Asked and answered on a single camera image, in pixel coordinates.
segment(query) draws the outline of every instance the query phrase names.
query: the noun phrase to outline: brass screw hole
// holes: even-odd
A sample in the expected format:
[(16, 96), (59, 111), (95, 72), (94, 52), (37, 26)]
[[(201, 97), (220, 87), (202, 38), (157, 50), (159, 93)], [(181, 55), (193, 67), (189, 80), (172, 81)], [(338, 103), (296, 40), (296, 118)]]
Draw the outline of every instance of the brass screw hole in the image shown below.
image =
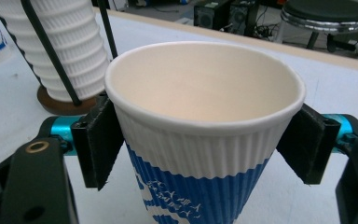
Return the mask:
[(46, 148), (48, 148), (48, 142), (41, 141), (41, 142), (32, 143), (25, 149), (25, 151), (28, 153), (37, 153), (45, 150)]

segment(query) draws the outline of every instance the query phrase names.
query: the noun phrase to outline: cup rim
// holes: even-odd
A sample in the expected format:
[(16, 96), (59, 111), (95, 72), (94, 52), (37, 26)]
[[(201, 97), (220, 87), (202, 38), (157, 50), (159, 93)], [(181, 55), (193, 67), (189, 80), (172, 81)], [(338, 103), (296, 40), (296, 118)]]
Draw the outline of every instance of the cup rim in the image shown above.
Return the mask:
[[(112, 85), (109, 85), (112, 81), (112, 70), (116, 67), (122, 59), (141, 51), (155, 47), (169, 46), (169, 45), (210, 45), (210, 46), (226, 46), (229, 48), (247, 50), (252, 53), (262, 55), (263, 57), (270, 58), (273, 61), (280, 63), (288, 72), (288, 75), (291, 76), (296, 83), (298, 94), (295, 100), (287, 107), (273, 112), (269, 115), (257, 118), (257, 119), (246, 119), (246, 120), (237, 120), (237, 121), (195, 121), (188, 119), (178, 119), (169, 117), (166, 115), (156, 114), (150, 112), (146, 109), (141, 108), (138, 105), (135, 105), (131, 102), (126, 101)], [(244, 133), (254, 133), (260, 130), (265, 130), (267, 128), (273, 127), (279, 123), (282, 123), (283, 120), (290, 119), (303, 105), (306, 96), (306, 88), (304, 82), (301, 80), (299, 75), (289, 66), (287, 66), (282, 61), (271, 57), (266, 53), (256, 51), (254, 49), (248, 49), (246, 47), (227, 44), (227, 43), (217, 43), (217, 42), (205, 42), (205, 41), (179, 41), (179, 42), (166, 42), (158, 43), (143, 46), (137, 49), (131, 49), (118, 57), (116, 57), (107, 67), (105, 72), (104, 86), (107, 95), (110, 100), (114, 103), (115, 106), (125, 111), (125, 113), (130, 114), (132, 117), (138, 119), (138, 121), (146, 122), (152, 124), (153, 126), (158, 126), (161, 129), (170, 130), (173, 132), (179, 133), (190, 133), (197, 135), (237, 135)]]

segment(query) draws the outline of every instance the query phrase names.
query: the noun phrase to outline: black box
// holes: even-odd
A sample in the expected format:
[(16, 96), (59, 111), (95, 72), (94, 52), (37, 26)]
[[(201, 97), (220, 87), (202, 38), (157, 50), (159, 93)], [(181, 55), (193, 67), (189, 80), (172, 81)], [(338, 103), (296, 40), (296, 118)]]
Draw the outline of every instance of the black box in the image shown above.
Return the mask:
[(220, 30), (228, 26), (228, 14), (232, 0), (208, 0), (194, 6), (194, 26)]
[(259, 5), (259, 1), (256, 0), (232, 2), (228, 18), (228, 32), (235, 35), (253, 36)]

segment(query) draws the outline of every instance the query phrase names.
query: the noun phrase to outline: metal rod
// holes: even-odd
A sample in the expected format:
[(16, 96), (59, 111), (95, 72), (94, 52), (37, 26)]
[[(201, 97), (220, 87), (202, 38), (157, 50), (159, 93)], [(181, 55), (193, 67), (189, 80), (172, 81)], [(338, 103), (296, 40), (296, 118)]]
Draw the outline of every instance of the metal rod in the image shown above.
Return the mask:
[(313, 49), (313, 46), (315, 45), (318, 35), (319, 35), (319, 33), (312, 32), (312, 35), (310, 35), (310, 41), (308, 42), (308, 45), (307, 45), (307, 49)]
[(109, 42), (110, 50), (112, 52), (112, 57), (113, 59), (115, 59), (117, 57), (117, 49), (116, 49), (115, 39), (113, 38), (109, 17), (107, 16), (106, 3), (104, 2), (104, 0), (98, 0), (98, 7), (100, 8), (101, 17), (103, 18), (103, 26), (106, 31), (106, 37), (107, 37), (107, 41)]
[(283, 42), (283, 32), (284, 32), (284, 27), (286, 25), (285, 21), (281, 21), (280, 25), (279, 25), (279, 30), (278, 33), (275, 36), (275, 43), (281, 44)]
[(42, 42), (42, 45), (45, 48), (46, 53), (48, 54), (49, 58), (51, 59), (51, 62), (53, 63), (54, 68), (57, 70), (57, 73), (60, 76), (64, 87), (68, 91), (69, 96), (71, 97), (74, 105), (81, 105), (82, 102), (77, 97), (75, 89), (72, 86), (72, 83), (69, 80), (69, 77), (66, 75), (66, 72), (63, 69), (60, 59), (58, 58), (56, 51), (54, 50), (53, 46), (51, 45), (51, 42), (48, 39), (48, 35), (46, 34), (46, 31), (43, 28), (42, 23), (40, 22), (39, 18), (37, 17), (36, 12), (34, 11), (34, 8), (31, 4), (30, 0), (21, 0), (21, 4), (22, 4), (22, 7), (24, 8), (25, 14), (30, 19), (31, 24), (34, 27), (34, 30), (36, 31), (36, 34), (39, 37), (40, 42)]

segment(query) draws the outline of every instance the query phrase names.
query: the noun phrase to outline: white table surface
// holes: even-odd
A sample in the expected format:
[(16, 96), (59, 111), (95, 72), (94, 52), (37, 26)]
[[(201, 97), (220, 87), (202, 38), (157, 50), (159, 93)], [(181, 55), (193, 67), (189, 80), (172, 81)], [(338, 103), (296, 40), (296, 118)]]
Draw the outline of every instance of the white table surface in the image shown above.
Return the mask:
[[(118, 54), (143, 45), (185, 40), (258, 49), (299, 73), (307, 85), (306, 103), (318, 112), (358, 118), (358, 61), (122, 13), (111, 13), (110, 19)], [(7, 39), (13, 55), (0, 63), (0, 161), (33, 139), (42, 121), (52, 116), (36, 99), (38, 82), (31, 69), (12, 40)], [(101, 191), (84, 187), (77, 157), (66, 157), (65, 161), (80, 223), (153, 222), (143, 205), (126, 148), (120, 151)], [(308, 186), (296, 177), (281, 154), (274, 152), (237, 223), (339, 223), (335, 188), (346, 161), (346, 156), (333, 154), (322, 184)]]

